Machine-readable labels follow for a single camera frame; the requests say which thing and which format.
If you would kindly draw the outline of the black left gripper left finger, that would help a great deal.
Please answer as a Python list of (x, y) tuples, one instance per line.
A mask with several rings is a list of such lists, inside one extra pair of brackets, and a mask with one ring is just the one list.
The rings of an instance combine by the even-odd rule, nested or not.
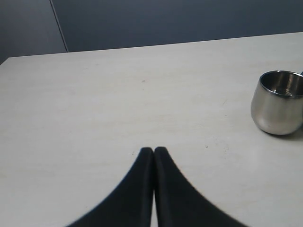
[(149, 227), (153, 203), (153, 150), (144, 147), (120, 184), (71, 227)]

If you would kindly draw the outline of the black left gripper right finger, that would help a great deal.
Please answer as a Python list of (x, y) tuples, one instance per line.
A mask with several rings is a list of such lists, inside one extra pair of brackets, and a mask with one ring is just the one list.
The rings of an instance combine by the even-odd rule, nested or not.
[(202, 196), (180, 172), (168, 150), (154, 151), (155, 201), (160, 227), (243, 227)]

